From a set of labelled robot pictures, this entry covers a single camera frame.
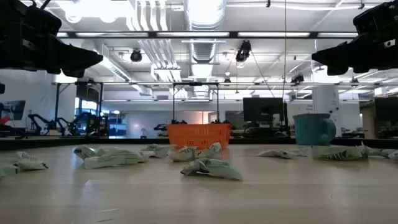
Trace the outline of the black computer monitor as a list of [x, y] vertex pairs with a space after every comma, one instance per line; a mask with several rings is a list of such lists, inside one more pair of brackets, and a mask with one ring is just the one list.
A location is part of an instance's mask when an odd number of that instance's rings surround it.
[[282, 98], [243, 98], [245, 121], [273, 121], [274, 115], [284, 121], [284, 102]]
[[94, 103], [100, 102], [100, 92], [97, 89], [93, 88], [93, 86], [89, 85], [77, 85], [76, 97], [81, 100], [90, 101]]
[[377, 121], [398, 123], [398, 97], [376, 98], [374, 104]]

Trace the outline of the silver ventilation duct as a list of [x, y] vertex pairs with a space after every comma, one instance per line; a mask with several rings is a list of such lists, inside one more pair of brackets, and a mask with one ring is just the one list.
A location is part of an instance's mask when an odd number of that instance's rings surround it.
[[[226, 0], [184, 0], [185, 21], [189, 31], [220, 31]], [[215, 39], [189, 41], [190, 75], [196, 82], [207, 82], [212, 75], [218, 44]]]

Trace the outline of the white green packet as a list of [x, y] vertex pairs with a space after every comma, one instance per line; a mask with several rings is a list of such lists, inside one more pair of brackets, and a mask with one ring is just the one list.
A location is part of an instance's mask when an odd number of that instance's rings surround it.
[[167, 157], [169, 151], [172, 151], [174, 148], [174, 145], [150, 144], [147, 147], [141, 149], [141, 152], [145, 156], [162, 159]]
[[112, 149], [103, 151], [99, 156], [86, 158], [84, 160], [84, 167], [85, 169], [99, 169], [103, 167], [131, 166], [145, 163], [148, 159], [149, 156], [141, 152], [125, 149]]
[[168, 152], [169, 158], [173, 162], [187, 162], [192, 161], [196, 157], [196, 147], [185, 146], [178, 150], [171, 150]]
[[369, 149], [366, 146], [312, 146], [314, 159], [331, 161], [356, 161], [369, 157]]
[[31, 156], [27, 152], [19, 151], [16, 152], [16, 155], [18, 157], [16, 165], [20, 170], [45, 170], [49, 168], [44, 161], [36, 156]]
[[297, 157], [296, 154], [291, 153], [289, 151], [282, 151], [282, 150], [267, 150], [260, 152], [258, 154], [259, 157], [273, 157], [279, 159], [295, 159]]
[[0, 163], [0, 178], [9, 176], [9, 175], [16, 175], [19, 173], [19, 167], [15, 166], [14, 164], [1, 164]]
[[196, 159], [188, 163], [181, 171], [183, 175], [195, 175], [202, 173], [213, 177], [243, 180], [242, 173], [233, 167], [229, 162], [219, 159]]
[[364, 152], [369, 156], [379, 156], [387, 159], [398, 160], [398, 149], [373, 149], [365, 146]]
[[196, 158], [214, 159], [219, 157], [221, 155], [221, 152], [222, 152], [221, 144], [219, 142], [215, 142], [210, 147], [204, 148], [201, 151], [197, 151]]
[[83, 161], [96, 155], [96, 151], [86, 145], [77, 146], [74, 148], [73, 153]]

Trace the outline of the green plastic cup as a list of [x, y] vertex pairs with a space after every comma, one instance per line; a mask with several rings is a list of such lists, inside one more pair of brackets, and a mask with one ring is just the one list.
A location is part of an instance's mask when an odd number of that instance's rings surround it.
[[336, 126], [330, 119], [330, 114], [298, 114], [293, 119], [298, 145], [329, 146], [336, 136]]

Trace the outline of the orange plastic basket bin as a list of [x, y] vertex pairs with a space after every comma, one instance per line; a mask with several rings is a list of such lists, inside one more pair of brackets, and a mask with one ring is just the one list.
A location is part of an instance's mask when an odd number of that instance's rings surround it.
[[229, 145], [231, 125], [222, 124], [168, 124], [169, 142], [177, 148], [196, 146], [202, 150], [214, 143], [221, 144], [221, 149]]

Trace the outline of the black background rig frame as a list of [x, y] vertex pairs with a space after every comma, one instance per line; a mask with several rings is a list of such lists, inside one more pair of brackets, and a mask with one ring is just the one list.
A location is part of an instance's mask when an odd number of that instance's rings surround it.
[[[75, 87], [73, 94], [76, 97], [77, 85], [89, 85], [99, 91], [99, 103], [81, 100], [78, 98], [77, 105], [60, 106], [60, 95], [70, 86]], [[56, 83], [56, 99], [54, 112], [54, 127], [60, 128], [62, 136], [77, 137], [84, 136], [88, 138], [107, 138], [109, 136], [108, 117], [102, 115], [102, 102], [104, 84], [89, 80]]]
[[217, 82], [173, 82], [172, 83], [172, 120], [171, 123], [175, 124], [176, 122], [176, 117], [175, 117], [175, 87], [176, 86], [203, 86], [203, 85], [207, 85], [207, 86], [211, 86], [214, 85], [216, 87], [216, 95], [217, 95], [217, 99], [216, 99], [216, 112], [217, 112], [217, 119], [216, 121], [218, 121], [220, 123], [220, 84]]

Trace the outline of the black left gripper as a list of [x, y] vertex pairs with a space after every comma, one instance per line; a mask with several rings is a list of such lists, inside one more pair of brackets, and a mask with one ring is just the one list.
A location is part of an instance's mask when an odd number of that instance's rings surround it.
[[45, 70], [83, 78], [85, 69], [103, 61], [92, 50], [68, 45], [56, 35], [62, 23], [45, 11], [51, 0], [0, 0], [0, 69]]

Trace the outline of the black aluminium table frame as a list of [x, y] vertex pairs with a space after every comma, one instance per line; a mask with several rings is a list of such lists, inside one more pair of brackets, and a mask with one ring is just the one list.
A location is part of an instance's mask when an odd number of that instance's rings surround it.
[[[333, 145], [356, 146], [363, 142], [365, 146], [380, 149], [398, 149], [396, 139], [355, 139], [336, 138]], [[72, 146], [80, 144], [169, 144], [168, 139], [98, 139], [98, 138], [59, 138], [59, 139], [5, 139], [0, 138], [0, 151], [35, 149], [55, 146]], [[230, 139], [233, 144], [295, 144], [294, 139]]]

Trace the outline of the dark wall screen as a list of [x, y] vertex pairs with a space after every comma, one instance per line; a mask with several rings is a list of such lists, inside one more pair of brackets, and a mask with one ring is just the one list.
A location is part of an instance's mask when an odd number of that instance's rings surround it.
[[0, 101], [0, 119], [9, 117], [11, 120], [22, 119], [25, 108], [25, 100]]

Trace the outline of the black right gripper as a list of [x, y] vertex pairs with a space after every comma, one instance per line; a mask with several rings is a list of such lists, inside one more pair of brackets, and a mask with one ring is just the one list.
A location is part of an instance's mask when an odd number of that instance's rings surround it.
[[317, 50], [312, 60], [327, 65], [328, 76], [398, 69], [398, 0], [383, 2], [353, 19], [358, 36]]

